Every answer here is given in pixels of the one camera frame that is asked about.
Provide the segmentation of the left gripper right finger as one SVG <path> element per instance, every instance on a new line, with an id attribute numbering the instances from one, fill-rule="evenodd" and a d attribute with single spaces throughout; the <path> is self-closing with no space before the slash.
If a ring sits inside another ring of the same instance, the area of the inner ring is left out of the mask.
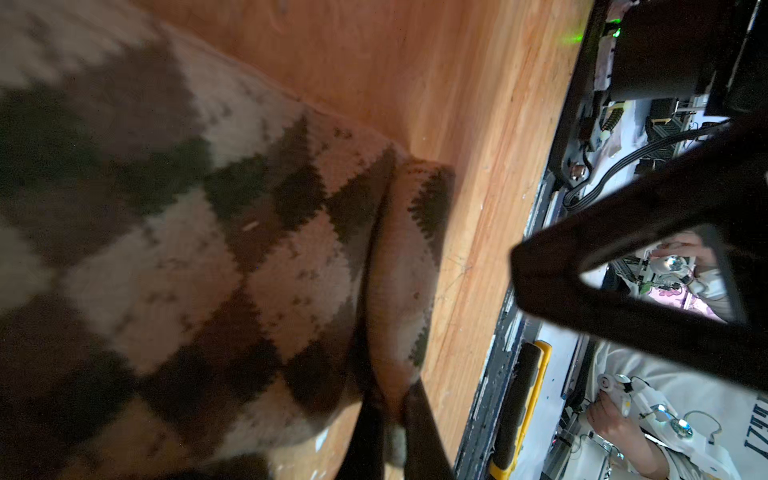
<path id="1" fill-rule="evenodd" d="M 402 415 L 407 450 L 404 478 L 454 479 L 453 467 L 445 453 L 421 379 L 405 395 Z"/>

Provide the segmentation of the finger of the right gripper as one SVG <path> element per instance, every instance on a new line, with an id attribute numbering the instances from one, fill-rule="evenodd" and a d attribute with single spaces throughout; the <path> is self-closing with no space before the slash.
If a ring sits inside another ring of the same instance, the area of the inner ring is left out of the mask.
<path id="1" fill-rule="evenodd" d="M 529 314 L 765 391 L 766 115 L 533 234 L 510 270 Z"/>

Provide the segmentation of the beige brown argyle sock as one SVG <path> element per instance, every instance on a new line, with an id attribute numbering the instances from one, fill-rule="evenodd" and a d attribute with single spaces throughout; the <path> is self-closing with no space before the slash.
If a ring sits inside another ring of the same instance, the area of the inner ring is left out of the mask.
<path id="1" fill-rule="evenodd" d="M 1 5 L 1 475 L 271 479 L 365 392 L 403 469 L 453 169 L 127 1 Z"/>

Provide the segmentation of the operator hand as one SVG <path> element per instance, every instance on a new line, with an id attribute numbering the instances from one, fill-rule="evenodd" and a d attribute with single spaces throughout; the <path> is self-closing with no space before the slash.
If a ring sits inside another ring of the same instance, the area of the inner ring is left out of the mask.
<path id="1" fill-rule="evenodd" d="M 595 433 L 615 445 L 626 456 L 638 453 L 645 442 L 640 429 L 621 415 L 604 391 L 600 391 L 588 407 L 586 416 Z"/>

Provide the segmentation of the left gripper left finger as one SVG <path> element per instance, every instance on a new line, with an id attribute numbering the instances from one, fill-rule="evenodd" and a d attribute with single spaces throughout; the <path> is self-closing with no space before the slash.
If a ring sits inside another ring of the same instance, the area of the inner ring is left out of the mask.
<path id="1" fill-rule="evenodd" d="M 380 389 L 369 388 L 356 420 L 336 480 L 381 480 L 384 478 L 386 406 Z"/>

